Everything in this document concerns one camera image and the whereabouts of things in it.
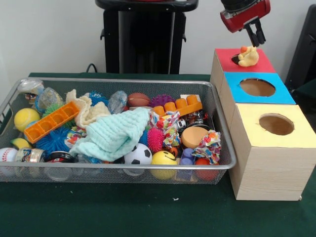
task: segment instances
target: green tablecloth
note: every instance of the green tablecloth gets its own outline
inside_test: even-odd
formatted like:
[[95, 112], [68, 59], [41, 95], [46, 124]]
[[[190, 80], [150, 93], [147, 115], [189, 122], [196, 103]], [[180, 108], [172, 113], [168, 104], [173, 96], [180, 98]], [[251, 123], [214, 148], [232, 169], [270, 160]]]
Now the green tablecloth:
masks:
[[[209, 75], [31, 76], [209, 79]], [[297, 202], [236, 201], [226, 173], [216, 186], [0, 183], [0, 210], [1, 237], [316, 236], [316, 172], [303, 200]]]

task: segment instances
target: wooden box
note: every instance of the wooden box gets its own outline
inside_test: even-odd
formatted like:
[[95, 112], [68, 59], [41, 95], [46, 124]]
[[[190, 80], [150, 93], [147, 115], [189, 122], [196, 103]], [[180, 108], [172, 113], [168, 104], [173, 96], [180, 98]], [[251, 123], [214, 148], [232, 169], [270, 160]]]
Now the wooden box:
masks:
[[224, 73], [219, 98], [228, 128], [236, 103], [296, 104], [276, 73]]
[[299, 200], [316, 164], [316, 134], [297, 105], [236, 104], [231, 136], [237, 200]]
[[252, 67], [243, 68], [232, 61], [232, 57], [240, 54], [238, 48], [217, 48], [214, 52], [211, 82], [216, 86], [218, 93], [221, 91], [224, 72], [227, 73], [275, 73], [272, 64], [262, 49], [257, 49], [259, 62]]

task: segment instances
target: metal basket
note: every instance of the metal basket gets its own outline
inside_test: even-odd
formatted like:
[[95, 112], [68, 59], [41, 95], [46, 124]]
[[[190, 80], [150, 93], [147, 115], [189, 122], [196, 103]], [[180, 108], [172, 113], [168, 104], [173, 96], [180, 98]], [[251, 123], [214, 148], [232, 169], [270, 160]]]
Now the metal basket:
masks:
[[[149, 97], [170, 94], [180, 98], [181, 94], [199, 94], [203, 109], [209, 115], [209, 125], [221, 132], [222, 150], [220, 165], [126, 165], [126, 164], [87, 164], [87, 163], [30, 163], [0, 162], [0, 181], [2, 182], [72, 182], [72, 183], [163, 183], [163, 184], [217, 184], [227, 169], [236, 163], [236, 155], [216, 88], [203, 81], [154, 81], [154, 80], [117, 80], [117, 79], [55, 79], [40, 78], [45, 87], [54, 88], [64, 99], [72, 89], [77, 95], [96, 90], [109, 98], [114, 92], [124, 90], [127, 94], [142, 92]], [[10, 140], [23, 137], [13, 123], [14, 115], [22, 108], [30, 107], [24, 95], [18, 94], [17, 82], [0, 107], [0, 148], [10, 147]], [[1, 170], [11, 170], [5, 176]], [[140, 170], [141, 175], [128, 175], [129, 169]], [[161, 180], [152, 175], [158, 172], [172, 172], [173, 178]], [[211, 179], [201, 180], [197, 172], [205, 172]]]

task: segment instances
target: yellow ball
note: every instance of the yellow ball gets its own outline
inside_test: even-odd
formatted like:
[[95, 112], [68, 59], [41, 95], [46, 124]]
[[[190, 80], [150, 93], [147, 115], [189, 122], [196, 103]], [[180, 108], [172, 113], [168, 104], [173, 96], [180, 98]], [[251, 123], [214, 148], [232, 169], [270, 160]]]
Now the yellow ball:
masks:
[[[152, 164], [177, 165], [177, 161], [170, 152], [161, 151], [153, 155]], [[175, 169], [151, 169], [150, 171], [153, 176], [161, 180], [170, 179], [176, 174]]]
[[25, 108], [21, 109], [14, 116], [14, 125], [20, 132], [24, 132], [26, 126], [36, 120], [40, 120], [38, 112], [30, 108]]

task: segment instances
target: black cable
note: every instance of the black cable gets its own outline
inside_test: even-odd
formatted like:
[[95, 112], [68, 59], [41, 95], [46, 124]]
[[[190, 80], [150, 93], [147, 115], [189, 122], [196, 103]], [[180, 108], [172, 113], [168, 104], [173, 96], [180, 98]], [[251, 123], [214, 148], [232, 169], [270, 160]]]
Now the black cable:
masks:
[[87, 68], [87, 70], [86, 70], [85, 72], [88, 73], [89, 70], [90, 70], [90, 68], [91, 68], [91, 66], [93, 66], [94, 71], [97, 73], [97, 72], [98, 72], [97, 67], [96, 67], [93, 63], [90, 63], [90, 64], [89, 64], [89, 66], [88, 66], [88, 68]]

